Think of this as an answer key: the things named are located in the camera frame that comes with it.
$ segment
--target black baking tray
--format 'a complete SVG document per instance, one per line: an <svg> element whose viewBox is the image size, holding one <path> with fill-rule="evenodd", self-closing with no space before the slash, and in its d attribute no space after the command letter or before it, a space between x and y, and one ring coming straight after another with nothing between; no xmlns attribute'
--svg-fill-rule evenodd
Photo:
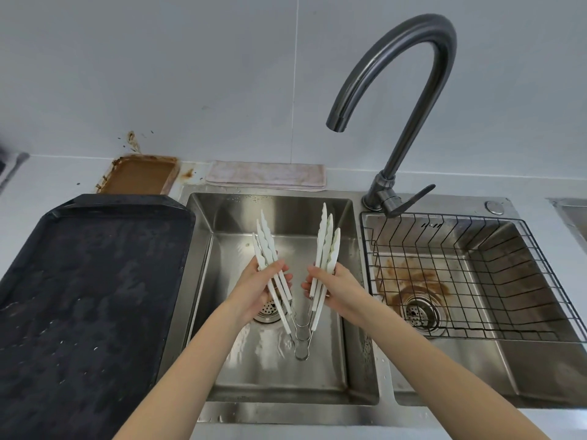
<svg viewBox="0 0 587 440"><path fill-rule="evenodd" d="M40 219L0 281L0 438L114 436L155 385L194 225L161 195Z"/></svg>

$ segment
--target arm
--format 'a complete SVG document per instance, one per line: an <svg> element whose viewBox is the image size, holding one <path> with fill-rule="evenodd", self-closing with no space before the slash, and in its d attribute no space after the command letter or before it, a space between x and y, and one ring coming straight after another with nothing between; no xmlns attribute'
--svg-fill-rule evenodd
<svg viewBox="0 0 587 440"><path fill-rule="evenodd" d="M309 290L312 277L322 281L330 294L325 303L371 336L454 440L548 440L500 394L366 294L341 264L335 275L314 266L308 271L302 288Z"/></svg>
<svg viewBox="0 0 587 440"><path fill-rule="evenodd" d="M115 440L190 437L238 333L268 302L267 283L279 270L287 270L283 261L260 272L257 267L253 258L226 301L130 415ZM285 277L291 281L292 275Z"/></svg>

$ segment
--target faucet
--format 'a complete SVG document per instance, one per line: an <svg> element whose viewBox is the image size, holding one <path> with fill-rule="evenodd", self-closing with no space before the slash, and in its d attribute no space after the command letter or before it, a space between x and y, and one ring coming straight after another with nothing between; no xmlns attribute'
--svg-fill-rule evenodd
<svg viewBox="0 0 587 440"><path fill-rule="evenodd" d="M375 77L403 51L423 42L431 43L434 48L434 63L428 82L385 168L375 176L369 191L363 196L363 205L367 209L383 210L388 218L399 216L436 187L430 184L404 203L393 191L397 169L449 79L457 52L457 33L452 23L442 15L423 14L391 29L367 51L349 74L327 120L328 128L343 132L357 103Z"/></svg>

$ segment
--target black wire rack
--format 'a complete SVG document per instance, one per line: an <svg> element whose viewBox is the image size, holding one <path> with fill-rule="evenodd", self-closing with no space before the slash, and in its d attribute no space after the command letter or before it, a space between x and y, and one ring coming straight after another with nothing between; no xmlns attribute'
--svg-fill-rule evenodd
<svg viewBox="0 0 587 440"><path fill-rule="evenodd" d="M587 342L524 221L361 216L372 295L429 337Z"/></svg>

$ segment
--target person's right arm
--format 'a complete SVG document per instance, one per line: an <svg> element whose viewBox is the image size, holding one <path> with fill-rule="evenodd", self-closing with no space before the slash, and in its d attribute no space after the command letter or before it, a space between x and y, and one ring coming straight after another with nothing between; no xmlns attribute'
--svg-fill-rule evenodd
<svg viewBox="0 0 587 440"><path fill-rule="evenodd" d="M306 295L313 277L322 281L330 294L325 303L371 336L454 440L548 440L500 394L365 293L340 263L334 275L315 266L308 272Z"/></svg>

